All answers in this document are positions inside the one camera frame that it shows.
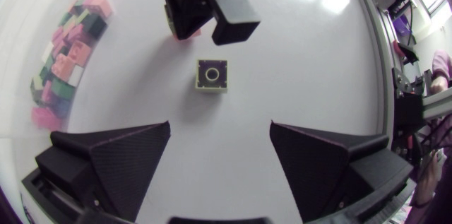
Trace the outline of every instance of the black bracket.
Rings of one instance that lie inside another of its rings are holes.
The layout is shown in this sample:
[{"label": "black bracket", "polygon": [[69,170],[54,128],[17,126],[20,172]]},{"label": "black bracket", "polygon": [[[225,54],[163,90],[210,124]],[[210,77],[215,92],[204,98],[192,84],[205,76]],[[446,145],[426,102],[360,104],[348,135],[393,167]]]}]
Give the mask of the black bracket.
[{"label": "black bracket", "polygon": [[191,37],[213,16],[217,26],[212,38],[223,45],[248,40],[260,18],[248,0],[166,0],[169,26],[179,40]]}]

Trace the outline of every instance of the lego block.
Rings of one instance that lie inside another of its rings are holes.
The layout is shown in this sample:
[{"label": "lego block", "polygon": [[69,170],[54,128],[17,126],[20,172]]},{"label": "lego block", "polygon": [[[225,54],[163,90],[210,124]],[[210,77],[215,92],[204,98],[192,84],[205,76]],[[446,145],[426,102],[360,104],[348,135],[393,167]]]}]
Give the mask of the lego block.
[{"label": "lego block", "polygon": [[67,42],[70,45],[73,45],[74,42],[77,40],[87,44],[88,46],[90,46],[93,43],[93,39],[89,36],[89,34],[83,31],[82,24],[79,24],[76,27],[74,27],[68,34]]},{"label": "lego block", "polygon": [[76,19],[77,19],[77,16],[76,16],[76,15],[72,15],[72,16],[67,20],[67,22],[63,25],[63,32],[64,32],[67,28],[70,28],[71,25],[75,25]]},{"label": "lego block", "polygon": [[45,105],[51,105],[54,101],[55,98],[52,94],[52,82],[47,81],[42,89],[41,102]]},{"label": "lego block", "polygon": [[76,26],[76,22],[71,22],[67,25],[66,28],[64,28],[63,33],[61,34],[63,38],[66,38],[69,32]]},{"label": "lego block", "polygon": [[56,39],[63,33],[63,26],[59,26],[54,34],[52,35],[52,42],[55,42]]},{"label": "lego block", "polygon": [[72,59],[77,65],[84,67],[90,54],[91,47],[77,40],[72,44],[68,57]]},{"label": "lego block", "polygon": [[71,10],[69,11],[73,15],[80,15],[83,12],[83,2],[84,0],[77,0],[72,4]]},{"label": "lego block", "polygon": [[85,0],[83,1],[83,6],[86,7],[88,5],[91,5],[91,2],[93,2],[94,0]]},{"label": "lego block", "polygon": [[44,67],[42,67],[42,70],[40,72],[40,78],[42,80],[42,85],[43,86],[45,85],[45,83],[47,81],[52,81],[52,79],[54,77],[53,73],[50,71],[50,69],[52,68],[53,63],[54,63],[54,59],[53,59],[53,57],[51,55],[49,55]]},{"label": "lego block", "polygon": [[67,82],[75,65],[75,62],[69,57],[64,54],[58,54],[58,56],[56,56],[55,63],[52,65],[52,73],[56,77]]},{"label": "lego block", "polygon": [[56,117],[64,119],[69,115],[69,110],[71,109],[71,101],[65,100],[63,98],[57,98],[55,104],[50,106],[50,110],[55,114]]},{"label": "lego block", "polygon": [[42,54],[42,56],[41,56],[42,62],[44,62],[44,63],[47,62],[53,49],[54,49],[54,44],[52,42],[49,42],[49,44],[47,44],[47,46],[45,47],[44,54]]},{"label": "lego block", "polygon": [[80,13],[80,15],[76,19],[76,25],[81,23],[83,19],[85,19],[86,16],[90,14],[90,11],[88,9],[85,9],[83,12]]},{"label": "lego block", "polygon": [[70,100],[73,97],[76,89],[64,81],[54,78],[52,81],[52,92],[59,98]]},{"label": "lego block", "polygon": [[204,93],[226,93],[227,61],[198,60],[195,89]]},{"label": "lego block", "polygon": [[69,19],[71,19],[72,14],[67,12],[63,15],[63,17],[61,18],[61,20],[58,23],[58,26],[63,26],[64,24],[66,24],[68,22]]},{"label": "lego block", "polygon": [[69,77],[68,84],[73,87],[77,87],[80,83],[80,79],[82,78],[83,68],[79,65],[76,65],[73,68],[72,74]]},{"label": "lego block", "polygon": [[99,15],[94,13],[87,15],[82,21],[83,31],[98,40],[104,32],[107,24]]},{"label": "lego block", "polygon": [[34,107],[31,110],[31,120],[38,128],[55,131],[61,128],[61,120],[48,107]]},{"label": "lego block", "polygon": [[32,78],[30,90],[31,90],[31,95],[32,95],[33,101],[35,101],[35,103],[37,105],[41,105],[42,104],[41,96],[42,96],[42,91],[44,90],[44,87],[42,87],[42,79],[40,76],[34,76]]},{"label": "lego block", "polygon": [[83,4],[83,7],[91,13],[99,14],[103,18],[108,18],[112,14],[112,8],[108,0],[89,0],[89,2]]},{"label": "lego block", "polygon": [[58,54],[68,54],[68,51],[68,44],[62,40],[57,46],[55,46],[52,56],[56,58]]}]

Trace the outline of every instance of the white table surface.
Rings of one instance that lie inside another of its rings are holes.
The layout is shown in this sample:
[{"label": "white table surface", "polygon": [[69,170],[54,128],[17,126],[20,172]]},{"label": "white table surface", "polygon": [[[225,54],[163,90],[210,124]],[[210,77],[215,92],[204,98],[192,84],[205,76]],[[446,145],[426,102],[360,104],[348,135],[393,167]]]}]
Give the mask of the white table surface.
[{"label": "white table surface", "polygon": [[[68,131],[170,122],[172,136],[138,223],[165,223],[171,216],[300,223],[270,142],[271,120],[381,133],[378,54],[359,1],[250,2],[261,24],[248,41],[218,47],[211,39],[214,20],[200,37],[176,42],[165,0],[112,0],[116,15],[83,74]],[[194,90],[197,59],[228,60],[228,93]],[[31,140],[16,144],[16,152],[27,152],[20,179],[49,146],[24,145]]]}]

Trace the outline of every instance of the cable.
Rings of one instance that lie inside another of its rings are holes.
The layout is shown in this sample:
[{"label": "cable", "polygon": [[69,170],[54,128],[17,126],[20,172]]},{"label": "cable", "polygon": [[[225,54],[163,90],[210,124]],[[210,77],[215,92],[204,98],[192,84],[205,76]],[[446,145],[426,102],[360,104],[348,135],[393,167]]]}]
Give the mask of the cable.
[{"label": "cable", "polygon": [[[444,135],[443,135],[443,137],[441,137],[441,140],[433,147],[433,151],[432,152],[434,152],[434,154],[436,154],[437,152],[438,152],[438,149],[435,149],[435,148],[437,148],[438,146],[440,146],[441,145],[441,143],[442,143],[442,141],[450,134],[452,132],[452,127],[450,127],[450,128],[448,128],[447,129],[447,131],[446,131],[446,133],[444,133]],[[424,174],[425,174],[425,172],[427,171],[427,168],[429,167],[429,165],[430,165],[430,163],[432,162],[432,160],[433,160],[433,156],[430,158],[430,160],[429,160],[429,162],[425,165],[425,168],[423,169],[423,171],[421,172],[421,175],[419,176],[419,180],[421,180],[422,179],[422,176],[424,176]]]},{"label": "cable", "polygon": [[424,144],[425,141],[427,141],[428,139],[430,139],[430,138],[433,136],[433,134],[435,134],[435,133],[438,131],[438,129],[441,128],[441,126],[443,126],[444,122],[446,122],[446,120],[449,119],[449,118],[451,117],[451,115],[452,115],[452,114],[446,115],[446,116],[443,118],[443,120],[438,124],[438,126],[436,126],[436,128],[435,128],[432,132],[430,132],[430,134],[429,134],[428,136],[426,136],[426,137],[424,138],[424,140],[422,140],[421,144]]},{"label": "cable", "polygon": [[410,42],[411,42],[411,38],[412,38],[412,3],[410,0],[408,0],[408,2],[410,2],[411,19],[410,19],[410,38],[408,39],[407,46],[410,46]]},{"label": "cable", "polygon": [[448,128],[446,130],[446,133],[444,133],[443,137],[441,138],[441,140],[433,147],[433,149],[439,147],[441,145],[441,143],[443,142],[444,139],[446,139],[446,137],[452,132],[452,127]]}]

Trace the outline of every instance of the person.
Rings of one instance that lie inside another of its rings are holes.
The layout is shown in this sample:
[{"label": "person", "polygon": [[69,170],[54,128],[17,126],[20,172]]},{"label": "person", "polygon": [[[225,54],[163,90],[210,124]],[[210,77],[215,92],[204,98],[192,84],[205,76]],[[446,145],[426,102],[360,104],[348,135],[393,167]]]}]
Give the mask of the person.
[{"label": "person", "polygon": [[[452,61],[451,57],[443,50],[438,50],[434,54],[433,58],[433,81],[430,87],[432,94],[437,94],[445,91],[449,87],[449,80],[452,76]],[[439,211],[441,204],[433,204],[432,201],[445,201],[445,196],[451,193],[452,184],[452,135],[450,128],[452,127],[452,116],[446,116],[442,120],[438,120],[433,128],[432,142],[435,148],[443,148],[444,155],[447,157],[446,161],[441,168],[441,158],[442,151],[433,150],[429,156],[427,156],[423,161],[425,161],[426,168],[421,171],[420,178],[417,181],[417,186],[411,201],[411,212],[408,215],[405,223],[431,223],[435,218],[435,223],[438,223],[438,219],[446,223],[444,218],[441,218],[441,214],[444,213],[444,209]]]}]

